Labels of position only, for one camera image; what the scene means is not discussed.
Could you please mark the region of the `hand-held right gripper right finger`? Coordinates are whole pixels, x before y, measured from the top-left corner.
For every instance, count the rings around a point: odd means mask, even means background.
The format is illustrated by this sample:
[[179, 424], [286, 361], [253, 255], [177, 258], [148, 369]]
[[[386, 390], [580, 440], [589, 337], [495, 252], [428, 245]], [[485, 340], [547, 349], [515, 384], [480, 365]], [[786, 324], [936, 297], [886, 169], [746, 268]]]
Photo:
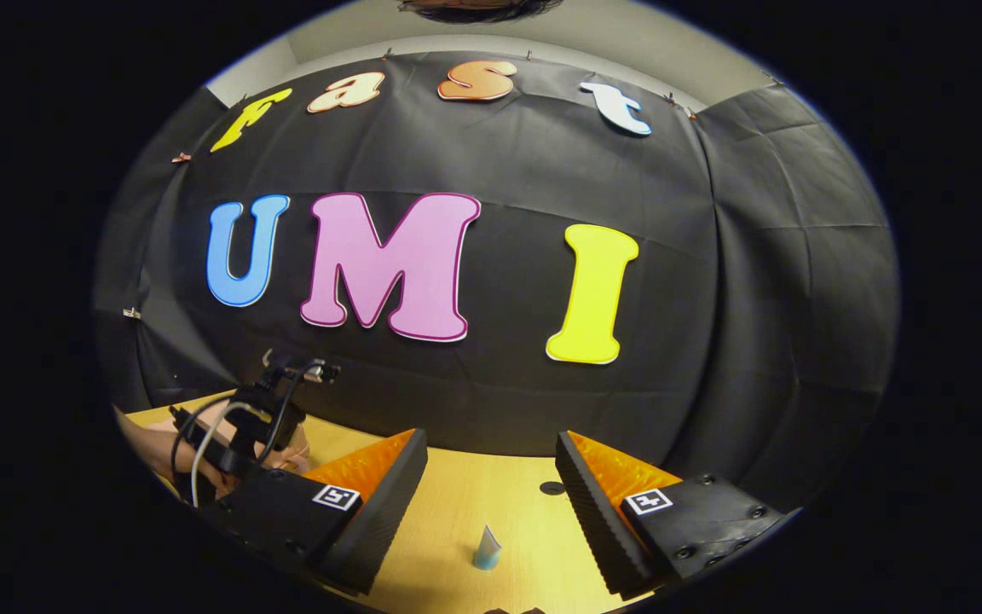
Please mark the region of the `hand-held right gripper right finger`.
[[786, 513], [712, 472], [675, 477], [577, 432], [556, 469], [605, 587], [624, 601], [681, 587], [786, 524]]

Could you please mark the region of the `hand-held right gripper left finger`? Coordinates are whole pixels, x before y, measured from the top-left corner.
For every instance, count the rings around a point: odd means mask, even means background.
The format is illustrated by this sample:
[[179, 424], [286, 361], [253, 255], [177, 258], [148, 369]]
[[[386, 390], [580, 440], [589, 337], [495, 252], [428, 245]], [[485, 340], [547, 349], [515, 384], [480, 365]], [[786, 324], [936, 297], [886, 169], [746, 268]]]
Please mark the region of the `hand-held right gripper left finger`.
[[289, 576], [365, 595], [426, 461], [425, 429], [408, 429], [303, 474], [258, 472], [201, 516]]

